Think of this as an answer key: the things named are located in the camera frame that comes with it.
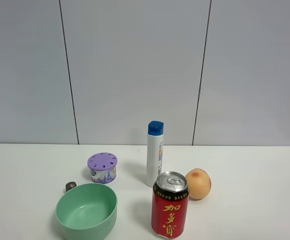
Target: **white wall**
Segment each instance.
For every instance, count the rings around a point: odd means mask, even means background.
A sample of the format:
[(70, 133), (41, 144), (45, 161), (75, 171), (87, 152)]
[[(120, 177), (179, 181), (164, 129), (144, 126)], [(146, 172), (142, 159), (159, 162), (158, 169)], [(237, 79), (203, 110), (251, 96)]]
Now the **white wall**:
[(0, 143), (77, 143), (57, 0), (0, 0)]
[(290, 1), (212, 1), (194, 144), (290, 146)]
[(81, 144), (191, 145), (209, 0), (61, 0)]

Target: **green bowl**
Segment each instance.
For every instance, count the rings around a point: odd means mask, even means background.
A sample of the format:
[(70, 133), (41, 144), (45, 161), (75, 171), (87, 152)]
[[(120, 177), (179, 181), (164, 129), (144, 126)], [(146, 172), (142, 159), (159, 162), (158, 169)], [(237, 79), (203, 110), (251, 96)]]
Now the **green bowl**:
[(68, 240), (102, 240), (117, 218), (117, 196), (108, 186), (88, 183), (66, 185), (68, 190), (56, 207), (57, 220)]

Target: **purple lid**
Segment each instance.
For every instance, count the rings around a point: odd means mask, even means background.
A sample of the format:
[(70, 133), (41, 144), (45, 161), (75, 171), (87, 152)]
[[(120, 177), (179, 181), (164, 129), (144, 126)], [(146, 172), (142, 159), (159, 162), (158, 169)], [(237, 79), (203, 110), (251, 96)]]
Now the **purple lid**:
[(87, 161), (88, 167), (95, 171), (106, 171), (113, 169), (116, 164), (117, 157), (110, 152), (97, 153), (92, 155)]

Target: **red can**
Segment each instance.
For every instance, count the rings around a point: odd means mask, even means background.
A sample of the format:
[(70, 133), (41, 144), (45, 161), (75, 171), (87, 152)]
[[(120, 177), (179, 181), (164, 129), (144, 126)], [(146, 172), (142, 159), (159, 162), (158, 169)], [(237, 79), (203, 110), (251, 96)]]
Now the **red can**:
[(162, 172), (153, 186), (151, 226), (160, 236), (174, 239), (184, 231), (189, 190), (186, 178), (174, 171)]

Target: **bottle label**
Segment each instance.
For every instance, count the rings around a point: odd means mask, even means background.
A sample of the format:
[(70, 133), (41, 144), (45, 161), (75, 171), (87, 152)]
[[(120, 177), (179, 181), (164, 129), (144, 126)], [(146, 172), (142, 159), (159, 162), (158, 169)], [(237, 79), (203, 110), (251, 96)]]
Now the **bottle label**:
[(163, 160), (163, 142), (161, 142), (159, 145), (158, 174), (161, 173), (162, 160)]

